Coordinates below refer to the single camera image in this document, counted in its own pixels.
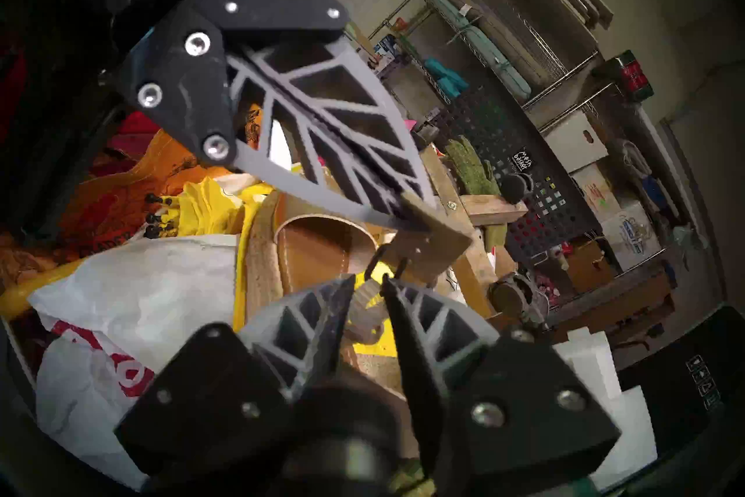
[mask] cardboard box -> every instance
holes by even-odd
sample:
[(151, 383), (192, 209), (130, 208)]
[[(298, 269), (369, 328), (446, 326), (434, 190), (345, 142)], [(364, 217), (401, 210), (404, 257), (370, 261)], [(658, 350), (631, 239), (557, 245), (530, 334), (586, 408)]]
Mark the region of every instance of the cardboard box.
[(592, 163), (574, 172), (572, 178), (585, 194), (585, 200), (598, 220), (612, 218), (620, 212), (620, 204), (597, 164)]
[(578, 293), (591, 291), (615, 278), (615, 271), (603, 257), (597, 242), (576, 247), (572, 254), (567, 255), (566, 260), (569, 263), (566, 273)]
[(620, 197), (620, 211), (600, 221), (621, 269), (629, 270), (660, 250), (657, 235), (636, 198)]
[(545, 140), (567, 172), (574, 172), (608, 156), (605, 144), (579, 110), (551, 130)]

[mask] black plastic bracket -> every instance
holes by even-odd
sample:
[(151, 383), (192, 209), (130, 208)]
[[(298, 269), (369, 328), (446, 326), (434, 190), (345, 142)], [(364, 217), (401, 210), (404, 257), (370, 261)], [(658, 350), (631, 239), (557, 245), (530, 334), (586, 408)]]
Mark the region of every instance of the black plastic bracket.
[[(116, 87), (142, 108), (139, 90), (156, 84), (162, 94), (145, 110), (153, 120), (202, 160), (229, 165), (236, 149), (225, 44), (331, 42), (348, 20), (336, 0), (184, 0), (127, 55)], [(193, 56), (185, 46), (196, 32), (209, 37), (209, 49)], [(229, 146), (222, 159), (209, 159), (202, 150), (212, 135)]]

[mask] black panel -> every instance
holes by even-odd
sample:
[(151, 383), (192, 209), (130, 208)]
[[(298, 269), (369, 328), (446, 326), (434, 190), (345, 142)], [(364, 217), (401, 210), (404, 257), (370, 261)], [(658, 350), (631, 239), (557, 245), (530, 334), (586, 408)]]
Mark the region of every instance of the black panel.
[(479, 158), (492, 163), (497, 181), (520, 171), (517, 164), (532, 176), (528, 212), (509, 225), (505, 244), (517, 262), (527, 263), (565, 240), (600, 229), (572, 178), (502, 84), (467, 89), (431, 123), (439, 128), (435, 144), (441, 150), (448, 140), (464, 135)]
[(665, 457), (709, 425), (745, 375), (745, 319), (726, 306), (643, 361), (619, 372), (623, 390), (641, 385), (657, 455)]

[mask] sticker label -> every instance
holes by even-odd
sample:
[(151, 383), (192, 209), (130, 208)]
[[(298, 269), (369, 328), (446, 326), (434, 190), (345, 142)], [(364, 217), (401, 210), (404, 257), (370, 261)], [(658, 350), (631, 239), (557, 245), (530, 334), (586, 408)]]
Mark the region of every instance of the sticker label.
[(688, 372), (695, 371), (699, 365), (703, 364), (703, 360), (701, 359), (700, 355), (696, 355), (693, 357), (690, 361), (687, 361), (685, 365), (688, 367)]
[(519, 172), (527, 172), (533, 166), (533, 159), (524, 148), (512, 154), (512, 161), (515, 163)]
[(714, 389), (713, 391), (711, 391), (711, 393), (703, 398), (703, 406), (706, 407), (706, 410), (708, 411), (713, 406), (718, 405), (720, 401), (721, 398), (719, 396), (719, 391), (717, 389)]
[(706, 367), (696, 369), (691, 373), (693, 375), (693, 381), (697, 384), (709, 378), (709, 369)]
[(714, 388), (714, 380), (709, 379), (708, 381), (704, 381), (699, 385), (699, 394), (700, 396), (706, 396), (708, 393), (711, 392), (711, 390)]

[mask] metal wire shelf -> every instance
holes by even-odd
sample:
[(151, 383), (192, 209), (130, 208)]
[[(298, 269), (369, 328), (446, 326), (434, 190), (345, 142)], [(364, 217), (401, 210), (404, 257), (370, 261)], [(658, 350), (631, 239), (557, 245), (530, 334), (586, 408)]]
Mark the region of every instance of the metal wire shelf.
[[(470, 51), (478, 58), (479, 62), (482, 64), (482, 66), (489, 68), (492, 72), (495, 72), (493, 68), (490, 66), (489, 63), (487, 63), (482, 55), (479, 54), (479, 52), (474, 48), (474, 46), (471, 44), (471, 42), (468, 40), (467, 37), (465, 37), (462, 34), (463, 30), (458, 30), (457, 27), (455, 27), (448, 18), (444, 17), (444, 15), (436, 8), (429, 0), (424, 0), (425, 3), (429, 7), (429, 13), (426, 13), (422, 18), (418, 18), (415, 26), (421, 24), (426, 20), (429, 15), (432, 13), (437, 12), (442, 19), (444, 19), (448, 25), (459, 35), (463, 43), (466, 44), (466, 46), (470, 49)], [(405, 6), (407, 6), (411, 0), (404, 0), (394, 11), (392, 11), (381, 23), (378, 27), (375, 28), (375, 30), (368, 36), (370, 39), (375, 36), (382, 28), (389, 27), (390, 28), (390, 21), (393, 19), (393, 17), (398, 14)], [(531, 23), (524, 17), (521, 16), (520, 12), (515, 8), (514, 3), (510, 0), (491, 0), (488, 2), (488, 4), (491, 7), (495, 7), (497, 10), (497, 17), (499, 17), (505, 24), (508, 25), (508, 27), (512, 30), (512, 32), (516, 35), (518, 40), (521, 41), (521, 43), (526, 47), (528, 51), (531, 52), (533, 57), (536, 58), (539, 64), (543, 66), (543, 68), (549, 73), (551, 78), (555, 80), (553, 83), (551, 83), (548, 87), (544, 88), (542, 91), (539, 92), (539, 94), (534, 95), (527, 103), (522, 105), (522, 108), (527, 110), (530, 105), (536, 103), (538, 100), (543, 98), (545, 95), (550, 93), (551, 91), (555, 90), (556, 87), (558, 87), (561, 83), (567, 81), (570, 77), (572, 77), (576, 72), (580, 71), (582, 67), (586, 66), (592, 58), (597, 54), (595, 52), (590, 57), (585, 59), (581, 64), (578, 66), (575, 66), (572, 70), (568, 70), (567, 67), (564, 65), (564, 63), (558, 58), (558, 56), (555, 54), (555, 52), (551, 49), (551, 46), (549, 46), (548, 42), (546, 42), (543, 37), (541, 37), (540, 33), (531, 25)], [(450, 99), (443, 93), (443, 91), (439, 88), (437, 85), (437, 82), (432, 78), (432, 76), (426, 71), (424, 68), (424, 65), (419, 61), (419, 58), (412, 54), (410, 51), (407, 51), (409, 55), (411, 56), (413, 64), (419, 69), (423, 75), (425, 76), (427, 82), (430, 83), (430, 85), (434, 88), (434, 90), (437, 93), (437, 96), (445, 103), (450, 103)], [(581, 109), (583, 112), (588, 112), (592, 114), (595, 118), (598, 118), (598, 113), (595, 107), (593, 107), (591, 102), (583, 103), (581, 107), (577, 107), (576, 109)]]

